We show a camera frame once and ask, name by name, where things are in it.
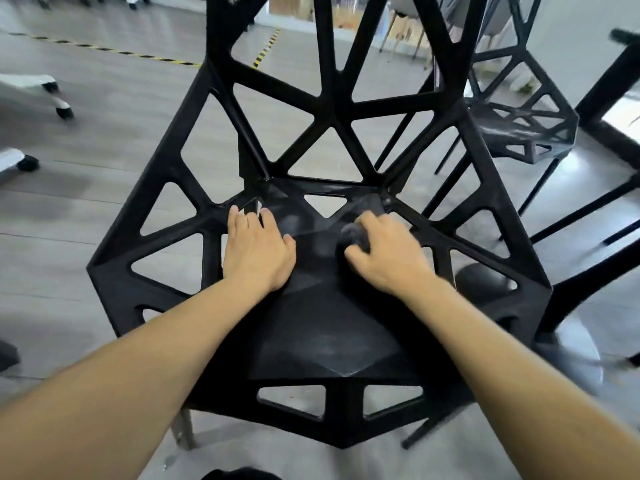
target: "chair backrest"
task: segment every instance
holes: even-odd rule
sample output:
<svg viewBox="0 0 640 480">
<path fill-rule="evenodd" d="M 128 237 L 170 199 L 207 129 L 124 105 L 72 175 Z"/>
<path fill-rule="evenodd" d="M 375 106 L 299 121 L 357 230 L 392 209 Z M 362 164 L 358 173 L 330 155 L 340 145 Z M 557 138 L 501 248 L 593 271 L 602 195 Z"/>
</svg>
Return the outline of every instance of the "chair backrest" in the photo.
<svg viewBox="0 0 640 480">
<path fill-rule="evenodd" d="M 407 15 L 409 18 L 418 18 L 418 10 L 415 8 L 413 0 L 389 0 L 391 9 L 398 13 Z M 459 0 L 436 0 L 441 6 L 443 17 L 446 19 L 451 15 L 451 12 L 456 8 Z"/>
<path fill-rule="evenodd" d="M 449 17 L 449 23 L 453 26 L 462 28 L 465 26 L 465 19 L 467 17 L 467 11 L 469 10 L 470 0 L 459 0 L 455 10 L 453 10 Z M 493 0 L 487 1 L 487 7 L 491 6 Z M 509 1 L 500 0 L 498 7 L 496 8 L 489 24 L 484 30 L 484 35 L 494 36 L 498 35 L 505 27 L 509 19 L 511 18 L 511 11 L 509 10 Z"/>
</svg>

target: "human arm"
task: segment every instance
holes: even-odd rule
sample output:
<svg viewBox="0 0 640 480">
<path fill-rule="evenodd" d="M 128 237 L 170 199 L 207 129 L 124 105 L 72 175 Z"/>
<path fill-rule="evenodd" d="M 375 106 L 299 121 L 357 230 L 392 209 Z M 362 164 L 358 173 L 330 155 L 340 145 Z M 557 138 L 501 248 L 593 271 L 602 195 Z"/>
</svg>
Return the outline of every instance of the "human arm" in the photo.
<svg viewBox="0 0 640 480">
<path fill-rule="evenodd" d="M 0 410 L 4 478 L 135 479 L 233 327 L 295 265 L 273 215 L 232 207 L 224 279 Z"/>
<path fill-rule="evenodd" d="M 371 253 L 345 254 L 373 286 L 400 298 L 447 350 L 525 480 L 627 480 L 640 436 L 432 272 L 400 222 L 366 212 Z"/>
</svg>

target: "black caster wheel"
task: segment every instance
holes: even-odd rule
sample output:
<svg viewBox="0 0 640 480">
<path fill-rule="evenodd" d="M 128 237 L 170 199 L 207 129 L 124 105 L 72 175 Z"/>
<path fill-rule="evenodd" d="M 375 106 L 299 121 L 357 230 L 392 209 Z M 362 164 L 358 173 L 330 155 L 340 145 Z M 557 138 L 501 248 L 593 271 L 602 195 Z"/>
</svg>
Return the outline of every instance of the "black caster wheel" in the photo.
<svg viewBox="0 0 640 480">
<path fill-rule="evenodd" d="M 42 85 L 42 88 L 49 94 L 55 94 L 57 92 L 60 92 L 60 88 L 58 87 L 57 82 L 45 82 Z"/>
<path fill-rule="evenodd" d="M 70 107 L 66 107 L 66 108 L 57 107 L 56 112 L 58 113 L 60 118 L 62 118 L 63 120 L 72 120 L 74 117 L 74 112 L 71 111 Z"/>
<path fill-rule="evenodd" d="M 15 165 L 15 167 L 20 171 L 36 171 L 40 168 L 40 162 L 37 158 L 25 155 L 24 158 Z"/>
</svg>

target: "wall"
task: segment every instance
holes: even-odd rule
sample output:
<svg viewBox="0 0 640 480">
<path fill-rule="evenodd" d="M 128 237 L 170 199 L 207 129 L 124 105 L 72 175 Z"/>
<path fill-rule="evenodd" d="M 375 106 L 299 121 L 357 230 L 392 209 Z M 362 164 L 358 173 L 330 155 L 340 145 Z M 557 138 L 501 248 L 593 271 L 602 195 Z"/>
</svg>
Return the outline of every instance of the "wall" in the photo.
<svg viewBox="0 0 640 480">
<path fill-rule="evenodd" d="M 543 0 L 528 47 L 575 106 L 622 52 L 617 27 L 640 30 L 640 0 Z"/>
</svg>

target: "gray wooden floor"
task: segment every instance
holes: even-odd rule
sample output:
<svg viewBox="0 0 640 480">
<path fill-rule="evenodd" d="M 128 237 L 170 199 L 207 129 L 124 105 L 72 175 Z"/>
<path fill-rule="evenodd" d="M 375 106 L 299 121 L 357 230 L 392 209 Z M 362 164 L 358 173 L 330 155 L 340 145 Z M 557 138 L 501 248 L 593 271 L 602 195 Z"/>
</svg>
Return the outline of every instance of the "gray wooden floor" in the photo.
<svg viewBox="0 0 640 480">
<path fill-rule="evenodd" d="M 0 27 L 198 63 L 204 56 L 203 15 L 158 6 L 133 12 L 119 0 L 92 9 L 58 0 L 51 12 L 31 0 L 0 0 Z M 252 28 L 236 44 L 234 56 L 251 63 L 272 32 L 267 27 Z M 348 44 L 337 44 L 339 67 L 348 48 Z M 414 93 L 425 78 L 422 65 L 423 61 L 404 55 L 372 51 L 354 98 Z M 313 36 L 281 32 L 260 70 L 319 92 Z M 115 338 L 84 268 L 162 137 L 195 69 L 0 33 L 0 71 L 54 76 L 61 97 L 76 113 L 76 119 L 66 123 L 43 97 L 0 97 L 0 145 L 21 148 L 42 163 L 34 174 L 7 171 L 0 176 L 0 337 L 14 343 L 22 356 L 20 365 L 0 374 L 0 397 L 7 398 Z M 272 158 L 310 122 L 308 115 L 247 88 L 236 88 L 236 95 Z M 420 114 L 402 142 L 410 141 L 429 118 Z M 375 118 L 354 125 L 372 159 L 380 154 L 398 120 Z M 454 136 L 453 131 L 443 134 L 421 157 L 402 194 L 409 204 L 424 205 L 451 170 L 459 156 L 452 158 L 443 174 L 433 176 Z M 211 98 L 182 156 L 214 201 L 225 200 L 241 188 L 236 144 L 233 129 Z M 496 161 L 496 165 L 516 204 L 544 170 L 544 165 L 514 161 Z M 314 145 L 296 171 L 317 177 L 356 177 L 344 148 L 331 134 Z M 575 150 L 526 214 L 524 225 L 533 233 L 630 174 L 629 167 L 581 134 Z M 443 204 L 443 212 L 473 191 L 475 179 L 465 175 Z M 143 231 L 180 221 L 192 210 L 175 188 L 166 188 Z M 611 249 L 597 247 L 601 239 L 639 214 L 640 200 L 637 193 L 631 194 L 536 245 L 550 279 L 565 279 L 640 237 L 636 232 Z M 494 245 L 497 236 L 490 223 L 482 220 L 469 223 L 465 233 L 486 246 Z M 201 254 L 201 244 L 183 241 L 141 262 L 140 272 L 181 289 L 197 289 Z M 640 270 L 636 270 L 578 310 L 601 350 L 628 354 L 640 348 L 639 282 Z M 634 424 L 640 424 L 638 398 L 637 374 L 621 378 L 619 384 L 607 384 L 603 394 L 606 404 Z M 203 413 L 195 415 L 195 428 L 201 448 L 178 454 L 167 437 L 142 477 L 199 479 L 213 468 L 255 465 L 284 479 L 517 478 L 476 406 L 409 452 L 400 449 L 399 441 L 411 426 L 346 452 Z M 172 466 L 164 472 L 167 459 Z"/>
</svg>

